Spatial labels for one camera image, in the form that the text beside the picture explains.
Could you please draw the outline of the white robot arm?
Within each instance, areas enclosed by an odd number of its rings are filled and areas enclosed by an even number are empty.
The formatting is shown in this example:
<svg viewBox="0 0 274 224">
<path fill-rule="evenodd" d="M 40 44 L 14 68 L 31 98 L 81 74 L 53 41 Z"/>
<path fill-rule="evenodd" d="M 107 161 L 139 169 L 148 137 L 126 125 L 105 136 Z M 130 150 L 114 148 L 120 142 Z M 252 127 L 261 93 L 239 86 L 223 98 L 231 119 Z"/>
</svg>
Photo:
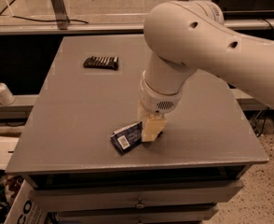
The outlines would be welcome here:
<svg viewBox="0 0 274 224">
<path fill-rule="evenodd" d="M 274 110 L 274 41 L 224 26 L 211 1 L 169 1 L 144 21 L 151 56 L 140 81 L 142 140 L 152 142 L 183 95 L 186 80 L 203 70 Z"/>
</svg>

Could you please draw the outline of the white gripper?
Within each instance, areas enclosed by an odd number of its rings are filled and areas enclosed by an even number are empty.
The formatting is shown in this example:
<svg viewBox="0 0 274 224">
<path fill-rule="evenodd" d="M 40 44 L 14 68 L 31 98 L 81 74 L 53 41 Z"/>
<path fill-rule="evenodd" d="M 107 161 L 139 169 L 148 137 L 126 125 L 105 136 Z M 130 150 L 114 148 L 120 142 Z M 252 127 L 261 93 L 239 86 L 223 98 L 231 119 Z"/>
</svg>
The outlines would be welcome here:
<svg viewBox="0 0 274 224">
<path fill-rule="evenodd" d="M 145 73 L 139 85 L 139 102 L 137 107 L 137 120 L 143 121 L 142 141 L 153 142 L 163 131 L 167 120 L 163 114 L 172 112 L 183 96 L 179 91 L 175 94 L 161 94 L 154 91 L 145 81 Z"/>
</svg>

